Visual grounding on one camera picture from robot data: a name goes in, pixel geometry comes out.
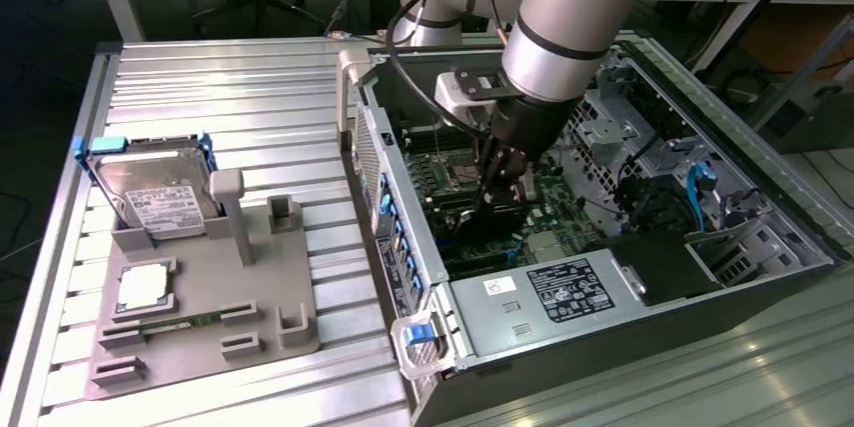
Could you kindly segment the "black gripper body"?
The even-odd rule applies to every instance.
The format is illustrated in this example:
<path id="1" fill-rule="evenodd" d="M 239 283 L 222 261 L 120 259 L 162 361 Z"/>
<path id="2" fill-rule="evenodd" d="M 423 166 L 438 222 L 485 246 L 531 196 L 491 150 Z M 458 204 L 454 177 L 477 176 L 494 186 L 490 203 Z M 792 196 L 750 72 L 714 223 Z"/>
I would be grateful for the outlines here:
<path id="1" fill-rule="evenodd" d="M 555 144 L 577 110 L 581 98 L 549 102 L 530 96 L 506 97 L 497 101 L 491 114 L 491 135 L 501 145 L 538 162 Z"/>

